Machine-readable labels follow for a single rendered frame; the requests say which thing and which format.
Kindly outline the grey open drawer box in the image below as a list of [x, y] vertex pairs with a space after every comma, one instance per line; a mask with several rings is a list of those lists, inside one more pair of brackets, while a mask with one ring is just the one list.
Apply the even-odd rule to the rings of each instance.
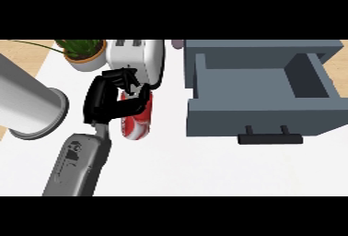
[[195, 60], [194, 98], [214, 100], [335, 99], [340, 94], [315, 53], [235, 58], [208, 53]]

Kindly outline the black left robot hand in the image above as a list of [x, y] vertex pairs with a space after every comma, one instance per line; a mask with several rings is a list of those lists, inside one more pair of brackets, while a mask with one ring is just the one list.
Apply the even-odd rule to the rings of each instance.
[[[87, 91], [83, 115], [85, 123], [108, 124], [116, 118], [141, 114], [149, 101], [149, 83], [141, 84], [136, 68], [120, 68], [96, 76]], [[132, 85], [141, 88], [136, 98], [118, 100], [118, 90], [132, 94]]]

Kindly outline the green leafy plant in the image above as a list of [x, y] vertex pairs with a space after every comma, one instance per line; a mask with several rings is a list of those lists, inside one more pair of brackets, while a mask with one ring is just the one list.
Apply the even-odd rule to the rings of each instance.
[[104, 40], [55, 40], [61, 47], [58, 53], [62, 53], [71, 61], [93, 59], [102, 53], [105, 47]]

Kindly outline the large white grey cylinder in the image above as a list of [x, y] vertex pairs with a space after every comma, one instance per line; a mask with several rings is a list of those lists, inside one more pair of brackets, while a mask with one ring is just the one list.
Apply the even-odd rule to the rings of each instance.
[[36, 140], [59, 127], [70, 109], [64, 92], [49, 88], [0, 54], [0, 125], [14, 136]]

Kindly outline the white plant pot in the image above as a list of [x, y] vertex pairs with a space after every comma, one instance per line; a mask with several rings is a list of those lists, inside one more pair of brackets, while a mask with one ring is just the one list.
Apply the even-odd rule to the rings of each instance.
[[65, 56], [65, 60], [68, 61], [70, 65], [80, 72], [93, 72], [107, 64], [107, 46], [108, 42], [102, 40], [101, 50], [90, 58], [86, 58], [83, 60], [76, 60]]

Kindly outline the grey drawer front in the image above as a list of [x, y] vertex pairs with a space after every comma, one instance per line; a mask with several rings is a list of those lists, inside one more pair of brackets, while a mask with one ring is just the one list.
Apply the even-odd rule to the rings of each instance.
[[257, 134], [279, 134], [285, 125], [292, 134], [318, 136], [348, 124], [348, 99], [204, 100], [188, 102], [188, 136], [238, 136], [245, 126]]

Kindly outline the red and white can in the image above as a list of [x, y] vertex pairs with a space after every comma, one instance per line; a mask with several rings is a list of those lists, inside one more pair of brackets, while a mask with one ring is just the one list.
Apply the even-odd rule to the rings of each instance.
[[152, 100], [148, 101], [145, 111], [121, 119], [123, 136], [129, 140], [141, 140], [148, 136], [151, 126]]

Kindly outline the white toaster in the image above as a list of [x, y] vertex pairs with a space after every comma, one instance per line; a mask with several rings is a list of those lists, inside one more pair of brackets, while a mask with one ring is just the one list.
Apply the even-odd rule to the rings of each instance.
[[164, 40], [110, 40], [107, 62], [111, 69], [136, 68], [138, 81], [157, 89], [163, 84], [166, 71]]

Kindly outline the grey cabinet body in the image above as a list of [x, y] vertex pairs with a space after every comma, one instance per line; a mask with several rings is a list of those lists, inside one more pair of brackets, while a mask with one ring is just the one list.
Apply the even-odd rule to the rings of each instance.
[[210, 69], [284, 68], [297, 53], [315, 53], [325, 64], [343, 47], [340, 40], [186, 40], [185, 87], [194, 88], [198, 54], [205, 55]]

